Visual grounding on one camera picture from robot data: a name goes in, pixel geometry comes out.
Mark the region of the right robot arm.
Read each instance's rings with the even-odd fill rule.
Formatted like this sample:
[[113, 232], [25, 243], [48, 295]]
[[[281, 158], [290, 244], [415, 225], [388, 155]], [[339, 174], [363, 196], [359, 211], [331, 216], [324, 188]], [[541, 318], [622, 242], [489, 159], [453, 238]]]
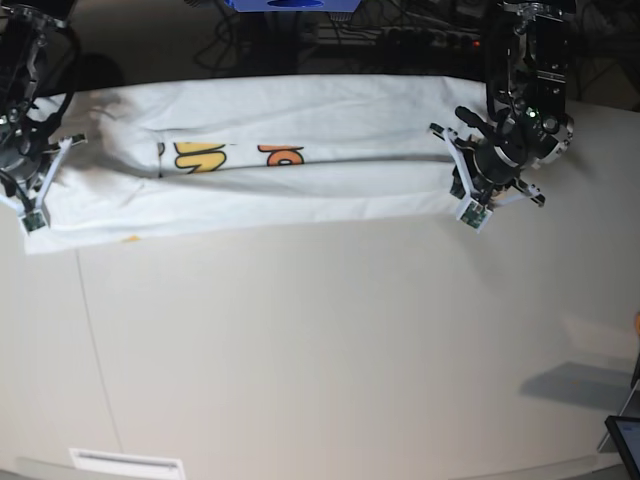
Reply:
[[[60, 127], [76, 91], [81, 46], [69, 26], [74, 1], [3, 1], [1, 3], [1, 185], [9, 197], [24, 198], [36, 187], [50, 161], [50, 138]], [[71, 85], [61, 105], [47, 117], [32, 116], [36, 100], [60, 65], [48, 65], [50, 37], [69, 43]]]

